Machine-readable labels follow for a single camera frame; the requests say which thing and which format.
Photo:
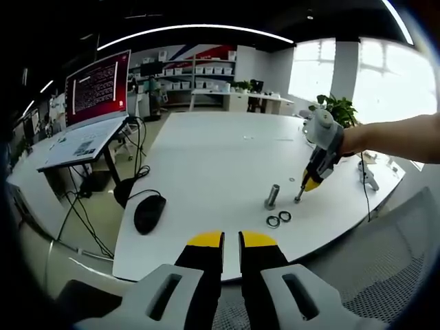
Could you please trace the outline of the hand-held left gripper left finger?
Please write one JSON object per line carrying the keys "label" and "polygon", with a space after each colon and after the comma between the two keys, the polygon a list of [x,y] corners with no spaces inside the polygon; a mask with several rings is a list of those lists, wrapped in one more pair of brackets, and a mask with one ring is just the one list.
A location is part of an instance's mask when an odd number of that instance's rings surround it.
{"label": "hand-held left gripper left finger", "polygon": [[119,307],[75,329],[211,329],[221,295],[224,232],[191,238],[174,264],[132,285]]}

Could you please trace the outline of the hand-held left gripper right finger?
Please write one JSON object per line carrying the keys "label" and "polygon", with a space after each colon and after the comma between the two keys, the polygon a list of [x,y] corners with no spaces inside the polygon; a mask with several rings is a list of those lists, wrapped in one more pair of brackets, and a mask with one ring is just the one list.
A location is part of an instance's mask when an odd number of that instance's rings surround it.
{"label": "hand-held left gripper right finger", "polygon": [[252,329],[381,329],[346,309],[340,293],[306,267],[288,263],[277,242],[239,232],[241,292]]}

